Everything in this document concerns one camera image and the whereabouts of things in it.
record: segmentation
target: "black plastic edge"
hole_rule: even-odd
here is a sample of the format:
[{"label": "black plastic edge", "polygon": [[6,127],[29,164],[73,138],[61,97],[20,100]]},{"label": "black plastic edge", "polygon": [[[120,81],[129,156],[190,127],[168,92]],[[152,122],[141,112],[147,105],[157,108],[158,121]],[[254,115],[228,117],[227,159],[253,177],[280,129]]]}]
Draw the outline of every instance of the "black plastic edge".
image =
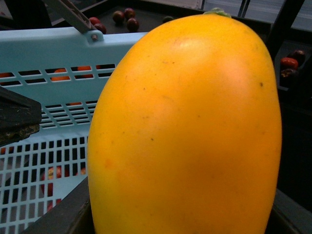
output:
[{"label": "black plastic edge", "polygon": [[21,234],[92,234],[88,178]]}]

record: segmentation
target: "tomato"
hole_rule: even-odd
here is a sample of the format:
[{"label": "tomato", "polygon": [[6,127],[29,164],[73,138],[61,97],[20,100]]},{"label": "tomato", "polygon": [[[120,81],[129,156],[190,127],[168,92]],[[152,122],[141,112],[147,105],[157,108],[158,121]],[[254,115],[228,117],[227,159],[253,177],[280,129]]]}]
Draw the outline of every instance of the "tomato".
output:
[{"label": "tomato", "polygon": [[[57,69],[54,73],[60,73],[60,72],[66,72],[65,68],[59,68]],[[64,76],[64,77],[52,77],[51,81],[61,81],[61,80],[69,80],[69,76]]]},{"label": "tomato", "polygon": [[[62,199],[57,199],[56,200],[56,205],[59,204],[62,201]],[[53,208],[53,202],[50,202],[48,207],[47,207],[47,212],[49,212]]]},{"label": "tomato", "polygon": [[298,61],[295,60],[294,58],[288,58],[288,57],[282,58],[280,63],[281,63],[281,70],[285,70],[287,68],[291,68],[294,70],[298,69]]},{"label": "tomato", "polygon": [[88,138],[97,234],[263,234],[281,116],[270,54],[219,15],[160,25],[105,85]]},{"label": "tomato", "polygon": [[[69,177],[69,170],[65,168],[65,177]],[[50,167],[48,170],[48,180],[54,178],[54,167]],[[56,178],[62,177],[62,167],[57,166]],[[45,174],[42,175],[41,180],[45,180]],[[41,190],[44,193],[44,184],[41,184]],[[48,196],[53,196],[53,183],[48,183]]]}]

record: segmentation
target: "red tomato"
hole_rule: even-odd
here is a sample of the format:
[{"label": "red tomato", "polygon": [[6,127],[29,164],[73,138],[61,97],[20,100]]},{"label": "red tomato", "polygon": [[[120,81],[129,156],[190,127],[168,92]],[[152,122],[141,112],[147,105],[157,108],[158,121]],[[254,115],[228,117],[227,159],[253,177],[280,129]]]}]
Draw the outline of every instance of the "red tomato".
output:
[{"label": "red tomato", "polygon": [[[57,199],[56,205],[59,204],[61,201],[62,201],[62,199]],[[52,208],[53,208],[53,202],[51,202],[51,203],[48,205],[47,212],[49,212]]]},{"label": "red tomato", "polygon": [[80,174],[81,175],[85,175],[86,174],[86,169],[82,168],[81,171],[80,171]]},{"label": "red tomato", "polygon": [[[61,166],[57,166],[57,178],[61,178],[62,177],[62,167]],[[67,169],[65,169],[65,177],[69,177],[69,171]],[[48,170],[48,180],[53,179],[54,178],[54,168],[50,167]],[[41,180],[45,180],[45,174],[42,175]],[[44,193],[44,184],[41,184],[41,190]],[[49,183],[48,184],[48,196],[53,196],[53,183]]]},{"label": "red tomato", "polygon": [[281,70],[291,68],[291,69],[298,69],[298,61],[295,60],[294,58],[282,58],[281,59]]},{"label": "red tomato", "polygon": [[[57,69],[54,73],[59,73],[59,72],[66,72],[66,69],[60,68],[60,69]],[[51,81],[60,81],[60,80],[68,80],[68,79],[70,79],[69,76],[65,76],[65,77],[52,77]]]},{"label": "red tomato", "polygon": [[92,25],[95,25],[97,23],[101,23],[101,21],[97,17],[91,17],[91,18],[89,18],[89,21],[91,22]]}]

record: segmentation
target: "dark red tomato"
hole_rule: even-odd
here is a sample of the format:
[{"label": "dark red tomato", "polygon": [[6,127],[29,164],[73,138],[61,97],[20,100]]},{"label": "dark red tomato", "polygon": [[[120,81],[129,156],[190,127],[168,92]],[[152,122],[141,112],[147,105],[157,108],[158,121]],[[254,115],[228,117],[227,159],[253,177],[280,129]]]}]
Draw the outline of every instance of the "dark red tomato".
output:
[{"label": "dark red tomato", "polygon": [[291,69],[298,69],[298,61],[294,58],[285,57],[281,59],[281,70],[291,68]]}]

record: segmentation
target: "dark surface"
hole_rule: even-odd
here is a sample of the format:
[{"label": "dark surface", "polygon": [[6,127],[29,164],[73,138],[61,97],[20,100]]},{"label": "dark surface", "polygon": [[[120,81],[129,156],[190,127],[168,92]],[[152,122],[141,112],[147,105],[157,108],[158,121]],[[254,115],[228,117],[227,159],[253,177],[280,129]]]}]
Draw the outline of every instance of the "dark surface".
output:
[{"label": "dark surface", "polygon": [[0,86],[0,147],[39,131],[41,105]]},{"label": "dark surface", "polygon": [[52,27],[47,9],[41,0],[5,0],[17,29]]},{"label": "dark surface", "polygon": [[267,38],[266,46],[274,60],[305,0],[285,0]]},{"label": "dark surface", "polygon": [[[136,11],[136,19],[140,23],[140,28],[138,32],[149,32],[152,29],[162,24],[162,20],[165,16],[172,16],[174,19],[203,14],[203,10],[190,9],[185,7],[176,7],[172,5],[160,4],[156,2],[143,1],[143,0],[108,0],[101,1],[94,4],[92,7],[87,7],[82,10],[82,12],[89,17],[98,17],[101,22],[107,28],[107,34],[117,34],[117,33],[128,33],[126,28],[126,23],[122,25],[117,25],[113,21],[113,13],[116,10],[124,11],[125,8],[132,7]],[[68,27],[70,26],[63,19],[59,19],[56,13],[50,14],[53,21],[54,27]],[[237,19],[252,29],[254,29],[259,35],[265,37],[268,35],[271,24],[264,23],[256,20],[250,19]]]}]

